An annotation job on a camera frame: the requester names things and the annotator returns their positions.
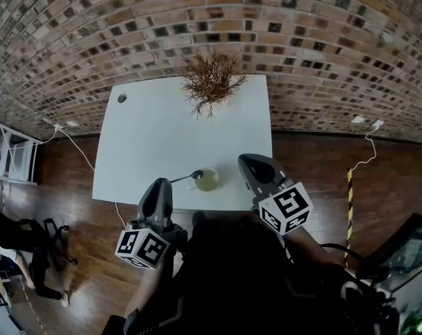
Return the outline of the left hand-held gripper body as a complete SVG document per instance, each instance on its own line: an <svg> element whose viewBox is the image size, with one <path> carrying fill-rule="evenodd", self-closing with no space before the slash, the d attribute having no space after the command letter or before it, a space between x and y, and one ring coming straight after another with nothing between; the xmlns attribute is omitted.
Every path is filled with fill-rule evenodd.
<svg viewBox="0 0 422 335"><path fill-rule="evenodd" d="M138 204L137 218L129 221L127 228L121 232L115 250L115 256L143 269L157 267L169 248L169 242L162 238L162 234L172 229L172 184L166 178L158 178L151 186L159 186L162 194L158 217L144 217L143 195Z"/></svg>

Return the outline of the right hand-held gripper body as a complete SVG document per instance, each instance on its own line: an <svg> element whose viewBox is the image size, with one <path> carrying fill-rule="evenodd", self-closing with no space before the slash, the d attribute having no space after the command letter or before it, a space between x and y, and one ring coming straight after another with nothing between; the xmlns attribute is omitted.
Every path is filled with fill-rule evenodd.
<svg viewBox="0 0 422 335"><path fill-rule="evenodd" d="M268 163L275 169L276 176L272 183L260 184L253 177L249 168L249 162L253 159ZM293 182L278 161L260 154L241 154L238 167L253 195L253 209L277 234L284 236L307 222L313 210L310 197L303 184Z"/></svg>

